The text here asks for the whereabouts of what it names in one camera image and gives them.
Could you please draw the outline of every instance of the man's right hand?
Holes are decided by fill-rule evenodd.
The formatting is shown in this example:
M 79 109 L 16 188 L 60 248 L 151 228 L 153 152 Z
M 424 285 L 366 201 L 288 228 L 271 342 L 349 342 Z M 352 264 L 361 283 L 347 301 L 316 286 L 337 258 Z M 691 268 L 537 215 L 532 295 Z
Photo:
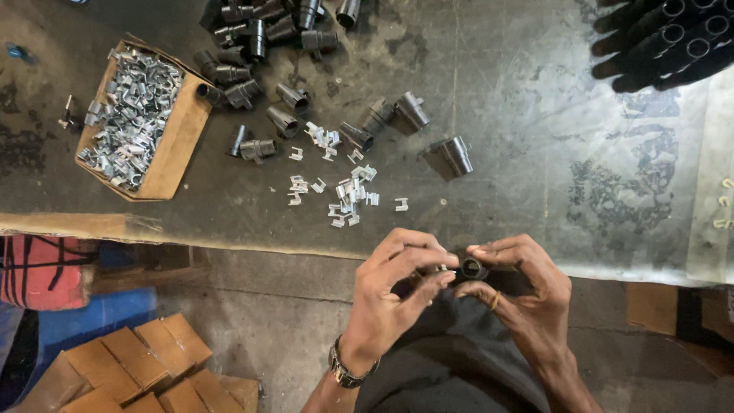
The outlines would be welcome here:
M 483 281 L 461 283 L 454 291 L 494 307 L 497 318 L 512 332 L 517 348 L 538 375 L 554 412 L 601 412 L 578 376 L 568 348 L 568 306 L 571 280 L 528 235 L 471 245 L 467 252 L 486 265 L 512 265 L 533 285 L 532 295 L 497 296 Z

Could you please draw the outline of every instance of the cardboard box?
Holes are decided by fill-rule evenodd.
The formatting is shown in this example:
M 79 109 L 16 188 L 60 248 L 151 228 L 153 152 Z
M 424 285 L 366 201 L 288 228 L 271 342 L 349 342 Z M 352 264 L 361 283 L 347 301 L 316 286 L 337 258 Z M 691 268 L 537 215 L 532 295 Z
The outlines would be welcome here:
M 183 348 L 183 352 L 196 363 L 197 370 L 203 368 L 204 363 L 211 357 L 211 350 L 204 344 L 196 331 L 181 313 L 163 319 L 163 325 L 176 338 L 176 342 Z
M 168 370 L 127 327 L 100 338 L 102 344 L 143 391 L 168 376 Z
M 142 392 L 99 339 L 62 353 L 92 387 L 105 390 L 118 404 L 127 403 Z
M 210 413 L 244 413 L 211 371 L 201 370 L 189 380 Z
M 218 375 L 219 384 L 234 397 L 244 413 L 258 413 L 260 383 L 246 378 Z
M 94 389 L 62 407 L 59 413 L 123 413 L 123 410 L 105 390 Z
M 159 319 L 137 326 L 135 334 L 152 350 L 173 379 L 185 375 L 196 366 Z
M 91 390 L 92 385 L 74 370 L 66 353 L 61 353 L 18 405 L 18 413 L 58 412 L 62 406 Z
M 158 399 L 153 393 L 148 393 L 142 399 L 135 403 L 127 406 L 124 410 L 125 413 L 165 413 L 163 407 L 158 403 Z
M 163 393 L 158 401 L 166 413 L 209 413 L 187 378 Z
M 211 111 L 211 105 L 202 99 L 196 98 L 195 95 L 198 85 L 209 82 L 201 78 L 180 60 L 142 41 L 121 40 L 117 44 L 115 51 L 118 53 L 125 51 L 127 46 L 132 46 L 145 54 L 158 54 L 161 60 L 166 60 L 168 63 L 177 66 L 184 73 L 181 89 L 178 91 L 176 100 L 173 103 L 173 108 L 168 122 L 166 122 L 163 136 L 159 141 L 148 172 L 145 174 L 145 179 L 138 191 L 127 191 L 110 184 L 106 176 L 89 168 L 84 161 L 76 156 L 84 149 L 96 146 L 94 135 L 102 130 L 102 122 L 94 126 L 84 127 L 74 159 L 79 166 L 88 170 L 107 187 L 128 201 L 160 201 L 171 199 L 178 189 L 178 184 L 181 182 L 181 177 L 184 175 L 196 142 L 199 140 L 199 136 L 204 129 L 204 125 Z M 117 59 L 110 57 L 107 69 L 97 89 L 96 101 L 102 104 L 109 103 L 109 98 L 104 88 L 107 82 L 113 78 L 116 70 Z

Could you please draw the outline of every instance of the bundle of black pipes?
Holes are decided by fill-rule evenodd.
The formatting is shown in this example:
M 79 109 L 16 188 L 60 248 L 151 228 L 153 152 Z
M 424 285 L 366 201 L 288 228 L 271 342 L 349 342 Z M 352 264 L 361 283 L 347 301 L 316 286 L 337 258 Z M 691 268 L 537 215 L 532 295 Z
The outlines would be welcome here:
M 734 62 L 734 0 L 633 0 L 599 18 L 594 28 L 610 33 L 592 47 L 597 79 L 617 76 L 616 92 L 634 93 L 688 85 Z

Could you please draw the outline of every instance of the dirty table surface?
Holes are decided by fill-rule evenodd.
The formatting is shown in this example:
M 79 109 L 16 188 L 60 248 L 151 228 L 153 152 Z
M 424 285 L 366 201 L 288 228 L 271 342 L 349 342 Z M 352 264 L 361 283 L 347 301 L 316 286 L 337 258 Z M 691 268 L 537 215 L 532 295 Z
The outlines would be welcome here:
M 615 94 L 592 78 L 590 45 L 604 13 L 590 0 L 365 1 L 355 30 L 333 23 L 341 46 L 318 62 L 303 50 L 269 51 L 257 76 L 266 96 L 252 112 L 215 110 L 176 196 L 131 203 L 74 164 L 78 138 L 56 119 L 68 94 L 86 109 L 110 48 L 130 32 L 184 62 L 216 51 L 197 22 L 202 1 L 0 0 L 3 38 L 37 55 L 35 66 L 0 57 L 0 212 L 126 213 L 151 218 L 139 238 L 222 248 L 368 256 L 393 228 L 428 231 L 447 248 L 527 233 L 569 274 L 684 284 L 708 81 L 659 93 Z M 338 6 L 325 0 L 333 16 Z M 361 222 L 327 217 L 333 187 L 354 165 L 341 146 L 323 160 L 306 133 L 281 142 L 265 165 L 225 155 L 236 125 L 275 137 L 267 107 L 275 86 L 307 90 L 303 118 L 327 130 L 358 126 L 380 96 L 411 90 L 431 123 L 405 134 L 398 122 L 360 163 L 377 169 Z M 474 171 L 445 178 L 426 154 L 461 135 Z M 288 159 L 291 146 L 304 159 Z M 289 176 L 323 179 L 288 206 Z M 395 198 L 407 212 L 394 212 Z

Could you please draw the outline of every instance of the open cardboard box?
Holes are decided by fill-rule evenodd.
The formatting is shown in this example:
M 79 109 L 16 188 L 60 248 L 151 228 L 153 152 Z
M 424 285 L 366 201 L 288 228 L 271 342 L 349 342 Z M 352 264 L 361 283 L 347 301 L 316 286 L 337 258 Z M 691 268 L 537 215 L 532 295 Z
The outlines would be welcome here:
M 88 170 L 92 175 L 96 176 L 102 183 L 110 189 L 120 194 L 128 201 L 162 201 L 173 198 L 181 177 L 184 175 L 186 166 L 194 151 L 196 142 L 199 140 L 206 120 L 211 111 L 211 105 L 196 98 L 195 91 L 201 83 L 207 83 L 201 75 L 194 72 L 191 68 L 184 65 L 180 60 L 169 54 L 149 46 L 142 41 L 121 40 L 115 51 L 120 53 L 125 51 L 127 46 L 132 46 L 146 54 L 158 54 L 163 60 L 180 68 L 183 72 L 183 81 L 181 89 L 178 91 L 176 100 L 173 103 L 168 122 L 163 131 L 163 136 L 158 144 L 153 161 L 150 163 L 148 172 L 143 178 L 138 191 L 128 191 L 121 187 L 115 187 L 104 174 L 89 168 L 87 164 L 76 156 L 79 152 L 86 148 L 96 146 L 96 135 L 103 128 L 103 122 L 99 122 L 94 126 L 86 125 L 81 133 L 79 145 L 76 147 L 74 159 L 82 168 Z M 103 104 L 109 103 L 109 98 L 104 92 L 107 81 L 112 79 L 117 70 L 117 58 L 110 57 L 107 70 L 102 76 L 102 81 L 97 89 L 96 101 Z

